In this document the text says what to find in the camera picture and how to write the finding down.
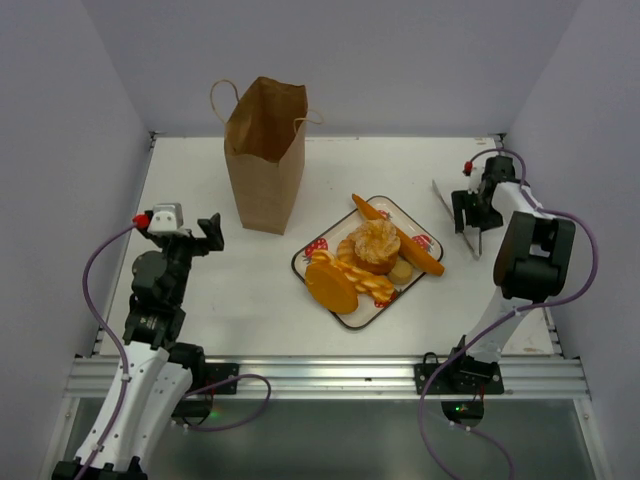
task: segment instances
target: white table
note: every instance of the white table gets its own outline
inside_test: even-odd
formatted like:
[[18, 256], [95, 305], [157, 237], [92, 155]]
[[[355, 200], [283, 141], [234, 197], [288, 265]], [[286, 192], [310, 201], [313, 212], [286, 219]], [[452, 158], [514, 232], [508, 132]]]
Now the white table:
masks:
[[[465, 188], [463, 164], [495, 146], [490, 138], [309, 138], [306, 167], [284, 236], [242, 228], [221, 138], [160, 138], [139, 210], [180, 202], [185, 226], [222, 215], [224, 252], [196, 258], [183, 304], [180, 341], [212, 356], [446, 355], [476, 324], [494, 290], [491, 271], [503, 229], [483, 236], [472, 258], [431, 189]], [[351, 194], [386, 195], [444, 246], [441, 278], [423, 277], [407, 295], [361, 331], [341, 326], [316, 304], [291, 271], [291, 257], [354, 209]], [[124, 331], [131, 265], [154, 245], [133, 234], [118, 279], [109, 324]], [[102, 355], [115, 355], [108, 338]], [[508, 355], [554, 353], [542, 312], [530, 314], [505, 348]]]

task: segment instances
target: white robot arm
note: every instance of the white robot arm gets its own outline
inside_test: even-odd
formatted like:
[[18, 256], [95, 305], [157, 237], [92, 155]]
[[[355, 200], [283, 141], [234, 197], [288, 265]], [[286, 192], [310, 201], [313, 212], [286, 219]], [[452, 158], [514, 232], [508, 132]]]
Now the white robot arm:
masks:
[[146, 480], [150, 453], [176, 405], [191, 387], [203, 386], [202, 348], [176, 340], [193, 257], [224, 249], [220, 215], [198, 220], [204, 238], [183, 228], [180, 204], [156, 205], [136, 220], [161, 251], [140, 255], [132, 267], [123, 335], [127, 365], [120, 361], [89, 435], [72, 462], [58, 462], [53, 480]]
[[[470, 164], [465, 174], [471, 174]], [[466, 339], [476, 338], [510, 311], [541, 303], [560, 293], [564, 286], [575, 235], [575, 224], [541, 211], [528, 186], [516, 178], [513, 160], [506, 156], [489, 158], [480, 182], [451, 194], [456, 232], [465, 226], [480, 231], [507, 224], [498, 252], [493, 281], [496, 290], [478, 324], [452, 351], [457, 353]], [[428, 393], [504, 393], [498, 362], [501, 352], [523, 317], [491, 329], [462, 355], [456, 357], [434, 380]], [[416, 365], [416, 386], [422, 391], [433, 365]]]

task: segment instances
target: square plate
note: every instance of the square plate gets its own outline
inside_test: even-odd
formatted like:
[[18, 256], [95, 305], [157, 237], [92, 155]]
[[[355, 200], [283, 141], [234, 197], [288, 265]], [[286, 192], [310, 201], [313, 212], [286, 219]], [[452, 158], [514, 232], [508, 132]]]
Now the square plate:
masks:
[[[383, 196], [371, 197], [367, 200], [376, 210], [386, 216], [396, 227], [406, 233], [409, 237], [419, 239], [421, 245], [429, 252], [429, 254], [437, 259], [442, 260], [444, 250], [438, 240], [433, 235], [427, 232], [424, 228], [418, 225], [413, 218], [405, 213], [393, 200]], [[346, 217], [339, 220], [335, 225], [329, 227], [328, 230], [318, 235], [312, 242], [305, 247], [302, 247], [291, 259], [291, 268], [294, 273], [304, 282], [304, 274], [307, 270], [307, 265], [311, 263], [311, 245], [316, 244], [319, 240], [326, 242], [326, 247], [322, 245], [322, 248], [329, 250], [335, 254], [338, 248], [338, 244], [346, 238], [351, 232], [362, 225], [363, 219], [358, 213], [358, 210], [354, 210]], [[361, 328], [369, 325], [375, 318], [377, 318], [382, 312], [399, 300], [406, 292], [414, 285], [423, 275], [424, 272], [414, 268], [411, 276], [411, 281], [406, 285], [396, 285], [396, 294], [391, 301], [386, 303], [378, 303], [368, 295], [358, 295], [358, 308], [355, 312], [348, 315], [339, 315], [330, 312], [340, 323], [351, 330], [360, 330]]]

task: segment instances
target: bread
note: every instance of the bread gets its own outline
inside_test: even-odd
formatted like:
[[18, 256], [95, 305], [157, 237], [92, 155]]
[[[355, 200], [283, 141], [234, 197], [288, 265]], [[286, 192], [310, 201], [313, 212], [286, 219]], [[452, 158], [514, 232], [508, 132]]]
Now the bread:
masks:
[[354, 243], [356, 267], [376, 275], [385, 275], [396, 264], [400, 239], [396, 227], [388, 220], [367, 220], [348, 238]]
[[376, 302], [384, 303], [391, 300], [395, 292], [393, 283], [387, 277], [365, 272], [361, 268], [336, 259], [327, 250], [316, 250], [311, 256], [312, 264], [330, 265], [340, 270], [353, 283], [356, 292], [366, 293]]
[[352, 238], [347, 237], [338, 244], [338, 260], [349, 265], [356, 264], [356, 243]]

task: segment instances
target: white wall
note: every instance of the white wall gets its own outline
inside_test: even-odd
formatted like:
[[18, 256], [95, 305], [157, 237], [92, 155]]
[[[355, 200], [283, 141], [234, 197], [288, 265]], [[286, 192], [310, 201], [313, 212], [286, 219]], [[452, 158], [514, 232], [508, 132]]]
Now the white wall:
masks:
[[[0, 465], [36, 478], [95, 323], [84, 262], [129, 221], [147, 135], [80, 2], [0, 5]], [[93, 273], [98, 305], [119, 257]]]
[[[638, 478], [640, 417], [640, 3], [584, 0], [507, 137], [536, 195], [595, 230], [601, 269], [583, 300], [556, 310], [580, 355], [616, 479]], [[565, 292], [583, 282], [580, 237]]]
[[503, 132], [578, 3], [84, 0], [142, 119], [172, 135], [220, 134], [212, 82], [258, 75], [308, 85], [312, 134]]

